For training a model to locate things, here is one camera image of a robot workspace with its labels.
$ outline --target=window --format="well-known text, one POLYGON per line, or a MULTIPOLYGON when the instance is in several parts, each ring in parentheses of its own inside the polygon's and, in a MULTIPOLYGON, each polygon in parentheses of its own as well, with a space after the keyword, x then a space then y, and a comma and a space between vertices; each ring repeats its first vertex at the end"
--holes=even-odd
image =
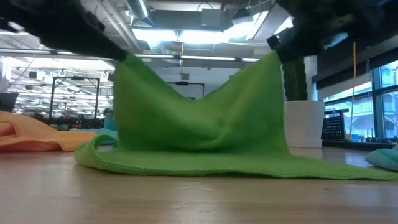
MULTIPOLYGON (((372 91, 372 82, 367 82, 363 83, 362 85, 356 86, 355 87, 355 93, 354 94, 360 94, 360 93, 366 93, 372 91)), ((349 90, 342 91, 341 93, 337 93, 334 95, 331 95, 329 97, 326 97, 324 102, 332 101, 332 100, 338 100, 342 99, 344 97, 352 96, 353 95, 353 89, 350 88, 349 90)))
MULTIPOLYGON (((349 109, 349 112, 344 113, 344 126, 346 134, 349 134, 351 126, 351 101, 337 103, 334 105, 326 105, 325 111, 349 109)), ((373 100, 371 97, 354 100, 353 110, 353 130, 352 134, 358 134, 366 137, 374 133, 374 118, 373 118, 373 100)))
POLYGON ((383 94, 383 117, 384 117, 384 135, 387 138, 393 138, 398 135, 397 119, 398 111, 398 92, 383 94))
MULTIPOLYGON (((391 139, 398 136, 397 70, 398 60, 375 68, 368 71, 372 75, 373 82, 355 87, 353 134, 391 139)), ((323 99, 326 104, 325 110, 349 109, 351 111, 352 94, 351 88, 323 99)), ((349 134, 351 112, 344 113, 344 122, 346 134, 349 134)))
POLYGON ((398 84, 396 74, 397 69, 398 61, 391 62, 380 67, 380 77, 383 88, 398 84))

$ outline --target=metal frame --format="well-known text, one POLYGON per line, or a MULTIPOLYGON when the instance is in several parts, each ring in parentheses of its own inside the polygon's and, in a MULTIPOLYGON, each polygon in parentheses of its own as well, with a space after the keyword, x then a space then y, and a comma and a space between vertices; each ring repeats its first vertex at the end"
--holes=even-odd
POLYGON ((98 110, 98 95, 100 93, 100 78, 85 78, 85 77, 53 77, 52 80, 52 89, 51 89, 51 100, 50 100, 50 112, 49 112, 49 119, 52 119, 52 111, 53 111, 53 104, 54 104, 54 94, 55 94, 55 88, 58 87, 55 81, 57 79, 70 79, 70 80, 97 80, 97 86, 96 86, 96 98, 95 98, 95 111, 94 111, 94 119, 97 118, 97 110, 98 110))
POLYGON ((383 117, 383 99, 381 89, 380 68, 372 70, 372 100, 373 100, 373 123, 374 135, 384 137, 384 117, 383 117))

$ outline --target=green towel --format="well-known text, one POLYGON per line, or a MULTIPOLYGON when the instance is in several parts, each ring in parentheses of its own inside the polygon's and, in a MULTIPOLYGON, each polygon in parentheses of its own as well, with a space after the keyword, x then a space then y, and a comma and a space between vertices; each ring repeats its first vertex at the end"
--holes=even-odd
POLYGON ((275 52, 201 100, 179 95, 133 55, 115 73, 119 139, 97 136, 77 163, 132 175, 257 174, 278 178, 392 180, 398 175, 289 154, 275 52), (111 151, 97 151, 103 141, 111 151))

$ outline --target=cable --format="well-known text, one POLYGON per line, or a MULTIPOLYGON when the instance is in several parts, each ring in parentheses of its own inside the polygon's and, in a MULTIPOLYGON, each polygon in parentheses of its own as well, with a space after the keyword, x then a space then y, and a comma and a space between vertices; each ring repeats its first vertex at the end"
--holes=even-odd
POLYGON ((209 5, 209 6, 211 7, 211 9, 214 9, 214 7, 213 7, 209 2, 201 2, 201 3, 199 4, 199 6, 198 6, 197 11, 199 11, 199 7, 200 7, 203 3, 206 3, 207 5, 209 5))
MULTIPOLYGON (((44 47, 44 45, 40 44, 39 50, 42 50, 44 47)), ((29 67, 32 65, 33 61, 36 59, 36 55, 33 55, 33 59, 29 62, 29 64, 27 65, 27 67, 25 68, 25 70, 18 76, 18 78, 16 78, 12 83, 8 84, 7 87, 5 87, 5 89, 1 90, 0 93, 8 90, 13 84, 15 84, 16 82, 18 82, 18 80, 25 74, 25 72, 29 69, 29 67)))
POLYGON ((355 93, 355 78, 356 78, 356 44, 353 44, 353 62, 354 62, 354 79, 353 79, 353 97, 351 98, 351 125, 349 126, 349 135, 353 132, 353 112, 354 112, 354 93, 355 93))

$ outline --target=wooden table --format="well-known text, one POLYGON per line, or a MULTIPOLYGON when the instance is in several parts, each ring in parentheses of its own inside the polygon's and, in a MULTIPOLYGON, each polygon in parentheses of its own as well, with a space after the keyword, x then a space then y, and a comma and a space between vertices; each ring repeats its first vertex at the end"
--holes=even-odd
MULTIPOLYGON (((322 151, 292 149, 369 166, 365 152, 322 151)), ((1 224, 398 223, 397 182, 138 177, 61 152, 1 154, 0 180, 1 224)))

